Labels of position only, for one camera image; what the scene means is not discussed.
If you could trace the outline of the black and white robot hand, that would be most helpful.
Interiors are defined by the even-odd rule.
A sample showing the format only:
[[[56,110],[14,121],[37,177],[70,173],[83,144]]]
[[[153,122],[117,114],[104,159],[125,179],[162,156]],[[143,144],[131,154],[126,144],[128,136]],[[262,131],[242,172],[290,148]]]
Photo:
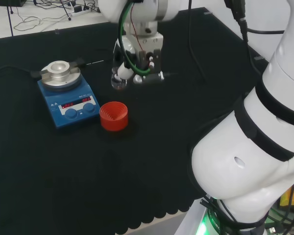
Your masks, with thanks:
[[[129,82],[142,85],[162,82],[164,75],[161,70],[161,50],[163,35],[156,33],[153,36],[123,35],[124,50],[133,66],[140,71],[147,71],[143,75],[137,74],[124,57],[120,44],[116,41],[113,50],[113,66],[111,85],[116,90],[124,89]]]

